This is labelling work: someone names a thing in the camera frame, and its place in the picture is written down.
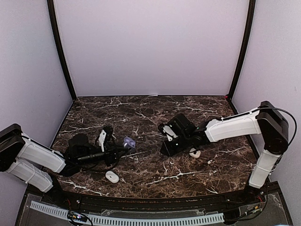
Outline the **purple round charging case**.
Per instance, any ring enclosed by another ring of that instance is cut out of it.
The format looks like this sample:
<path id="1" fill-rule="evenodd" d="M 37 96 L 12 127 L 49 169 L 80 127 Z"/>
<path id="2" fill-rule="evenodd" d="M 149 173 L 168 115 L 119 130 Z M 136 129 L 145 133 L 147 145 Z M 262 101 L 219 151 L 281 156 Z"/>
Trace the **purple round charging case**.
<path id="1" fill-rule="evenodd" d="M 136 143 L 132 138 L 130 138 L 130 137 L 124 138 L 124 141 L 123 141 L 124 148 L 133 150 L 133 149 L 135 149 L 135 145 L 136 145 Z"/>

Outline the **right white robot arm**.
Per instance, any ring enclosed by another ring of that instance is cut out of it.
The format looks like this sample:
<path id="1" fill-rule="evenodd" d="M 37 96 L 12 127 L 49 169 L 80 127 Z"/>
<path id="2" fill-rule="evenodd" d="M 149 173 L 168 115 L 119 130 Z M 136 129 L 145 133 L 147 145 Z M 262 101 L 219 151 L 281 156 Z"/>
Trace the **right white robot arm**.
<path id="1" fill-rule="evenodd" d="M 262 135 L 265 142 L 263 151 L 250 175 L 249 187 L 240 193 L 242 203 L 250 204 L 258 197 L 257 189 L 264 185 L 290 145 L 289 125 L 282 112 L 269 101 L 263 101 L 248 112 L 212 119 L 198 126 L 180 113 L 158 126 L 162 135 L 167 137 L 160 152 L 171 157 L 184 150 L 192 148 L 197 151 L 201 146 L 228 138 Z"/>

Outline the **white oval charging case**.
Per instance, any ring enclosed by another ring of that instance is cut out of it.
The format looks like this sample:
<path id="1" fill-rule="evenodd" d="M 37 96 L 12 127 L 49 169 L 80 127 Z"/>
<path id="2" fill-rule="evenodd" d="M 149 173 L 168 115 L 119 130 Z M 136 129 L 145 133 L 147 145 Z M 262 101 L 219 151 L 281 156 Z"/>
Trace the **white oval charging case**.
<path id="1" fill-rule="evenodd" d="M 105 177 L 111 182 L 111 183 L 118 183 L 119 182 L 119 176 L 115 174 L 113 171 L 107 171 L 105 173 Z"/>

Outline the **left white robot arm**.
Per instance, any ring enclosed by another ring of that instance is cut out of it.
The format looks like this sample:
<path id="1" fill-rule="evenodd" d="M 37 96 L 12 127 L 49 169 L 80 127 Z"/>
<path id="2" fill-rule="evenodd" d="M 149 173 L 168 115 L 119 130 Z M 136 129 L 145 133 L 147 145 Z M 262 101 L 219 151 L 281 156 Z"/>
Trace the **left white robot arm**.
<path id="1" fill-rule="evenodd" d="M 125 137 L 123 144 L 117 145 L 112 134 L 111 126 L 103 127 L 95 144 L 89 142 L 86 134 L 76 134 L 68 141 L 67 150 L 61 153 L 27 137 L 20 125 L 12 124 L 0 132 L 0 170 L 48 192 L 54 204 L 63 205 L 66 194 L 55 187 L 54 178 L 35 165 L 71 177 L 80 170 L 95 172 L 95 166 L 103 161 L 107 168 L 100 172 L 108 176 L 120 158 L 135 149 L 135 141 L 131 138 Z"/>

